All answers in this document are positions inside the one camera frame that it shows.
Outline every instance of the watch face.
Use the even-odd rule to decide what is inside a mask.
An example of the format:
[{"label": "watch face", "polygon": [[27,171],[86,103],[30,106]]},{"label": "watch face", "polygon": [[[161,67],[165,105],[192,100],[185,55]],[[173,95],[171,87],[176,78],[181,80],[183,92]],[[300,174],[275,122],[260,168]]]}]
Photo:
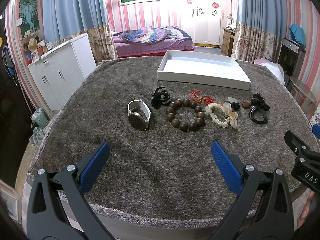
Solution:
[{"label": "watch face", "polygon": [[138,113],[131,113],[128,116],[128,121],[131,126],[137,130],[144,130],[144,119]]}]

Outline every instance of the trash can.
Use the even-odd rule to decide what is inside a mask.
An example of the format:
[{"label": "trash can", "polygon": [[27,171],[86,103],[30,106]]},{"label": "trash can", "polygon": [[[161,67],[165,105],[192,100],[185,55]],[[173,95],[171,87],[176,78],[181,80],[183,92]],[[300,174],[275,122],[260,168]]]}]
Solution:
[{"label": "trash can", "polygon": [[45,117],[44,110],[42,108],[39,108],[37,111],[34,112],[34,114],[31,117],[31,120],[35,122],[41,129],[45,128],[48,124],[48,120]]}]

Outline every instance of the red bed base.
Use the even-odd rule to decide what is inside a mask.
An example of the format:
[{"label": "red bed base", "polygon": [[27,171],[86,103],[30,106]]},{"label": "red bed base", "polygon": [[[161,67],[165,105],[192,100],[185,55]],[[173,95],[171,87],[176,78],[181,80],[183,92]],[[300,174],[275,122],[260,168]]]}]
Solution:
[{"label": "red bed base", "polygon": [[[193,49],[184,49],[184,51],[194,51]],[[150,54],[141,54],[141,55],[132,55],[132,56],[120,56],[119,58],[125,57],[145,57],[145,56],[164,56],[166,52],[157,52],[157,53],[150,53]]]}]

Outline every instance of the fuzzy gray blanket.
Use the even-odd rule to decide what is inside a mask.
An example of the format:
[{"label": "fuzzy gray blanket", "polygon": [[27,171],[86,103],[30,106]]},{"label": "fuzzy gray blanket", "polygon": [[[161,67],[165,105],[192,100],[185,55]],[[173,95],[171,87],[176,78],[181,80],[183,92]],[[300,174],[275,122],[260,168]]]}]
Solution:
[{"label": "fuzzy gray blanket", "polygon": [[[136,57],[107,61],[71,96],[42,143],[30,176],[39,168],[56,171],[77,163],[101,140],[111,145],[111,157],[91,192],[85,195],[96,213],[129,223],[164,228],[203,228],[217,225],[235,199],[211,157],[211,143],[219,139],[245,164],[260,171],[281,168],[290,191],[299,182],[290,172],[295,155],[284,142],[292,130],[312,150],[318,150],[310,124],[290,93],[265,67],[238,62],[252,81],[249,91],[157,80],[162,57]],[[234,97],[250,101],[261,93],[270,112],[269,123],[258,125],[248,109],[238,110],[239,129],[222,128],[206,118],[197,132],[182,132],[166,120],[165,106],[151,106],[151,92],[166,86],[172,98],[190,92],[220,102]],[[152,115],[149,129],[138,131],[127,121],[127,104],[143,99]],[[191,121],[195,112],[178,110],[180,120]],[[252,211],[258,201],[252,205]]]}]

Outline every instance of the white watch strap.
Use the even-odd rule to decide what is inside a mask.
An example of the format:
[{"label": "white watch strap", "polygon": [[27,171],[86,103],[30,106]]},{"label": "white watch strap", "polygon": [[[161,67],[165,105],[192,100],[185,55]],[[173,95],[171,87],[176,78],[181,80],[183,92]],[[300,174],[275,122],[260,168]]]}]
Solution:
[{"label": "white watch strap", "polygon": [[147,117],[147,120],[146,120],[146,129],[147,129],[149,125],[150,116],[151,116],[149,107],[142,101],[142,99],[131,101],[128,104],[128,115],[130,113],[130,109],[133,109],[133,108],[139,108],[144,112],[144,114]]}]

